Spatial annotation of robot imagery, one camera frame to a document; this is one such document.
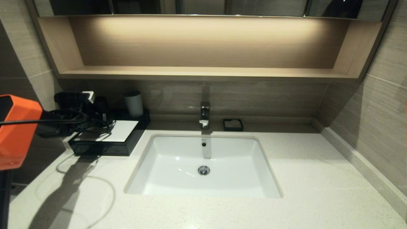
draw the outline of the sink drain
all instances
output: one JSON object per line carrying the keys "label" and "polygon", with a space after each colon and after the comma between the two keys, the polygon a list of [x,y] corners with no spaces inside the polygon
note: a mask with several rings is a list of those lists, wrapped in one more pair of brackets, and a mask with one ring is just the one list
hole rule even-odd
{"label": "sink drain", "polygon": [[210,168],[206,165],[203,165],[198,168],[198,173],[202,176],[206,176],[210,173]]}

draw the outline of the white sink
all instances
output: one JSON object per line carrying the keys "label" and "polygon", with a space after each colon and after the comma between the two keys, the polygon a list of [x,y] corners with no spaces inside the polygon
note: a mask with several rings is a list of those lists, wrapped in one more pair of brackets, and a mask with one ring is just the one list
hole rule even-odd
{"label": "white sink", "polygon": [[[204,159],[204,150],[212,153],[211,159]],[[203,165],[210,169],[207,175],[198,172]],[[281,198],[265,154],[254,138],[152,137],[125,192]]]}

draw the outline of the black cable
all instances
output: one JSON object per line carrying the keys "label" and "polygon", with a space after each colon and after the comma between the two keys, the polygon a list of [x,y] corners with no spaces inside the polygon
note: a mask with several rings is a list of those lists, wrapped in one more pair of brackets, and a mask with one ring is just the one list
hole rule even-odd
{"label": "black cable", "polygon": [[76,124],[76,123],[82,123],[87,121],[88,116],[85,113],[75,111],[75,110],[53,110],[50,111],[50,113],[56,113],[60,111],[67,111],[67,112],[72,112],[72,113],[77,113],[79,115],[82,115],[81,119],[78,120],[63,120],[63,119],[49,119],[49,120],[17,120],[17,121],[6,121],[6,122],[0,122],[0,126],[2,125],[17,125],[17,124],[30,124],[30,123],[63,123],[63,124]]}

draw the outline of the countertop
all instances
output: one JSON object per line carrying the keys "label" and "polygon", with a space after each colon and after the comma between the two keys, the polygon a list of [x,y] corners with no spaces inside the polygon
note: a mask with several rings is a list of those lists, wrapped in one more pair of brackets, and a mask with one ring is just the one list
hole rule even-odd
{"label": "countertop", "polygon": [[146,130],[129,157],[96,161],[64,152],[10,205],[10,229],[404,229],[404,220],[319,133],[213,132],[257,137],[282,199],[150,196],[124,189],[154,134]]}

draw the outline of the chrome faucet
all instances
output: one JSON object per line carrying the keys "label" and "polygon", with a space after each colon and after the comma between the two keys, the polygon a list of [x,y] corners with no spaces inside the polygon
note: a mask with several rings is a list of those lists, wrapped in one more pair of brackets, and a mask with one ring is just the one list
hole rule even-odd
{"label": "chrome faucet", "polygon": [[201,124],[202,130],[209,129],[209,110],[210,110],[210,103],[201,102],[201,119],[200,119],[199,123]]}

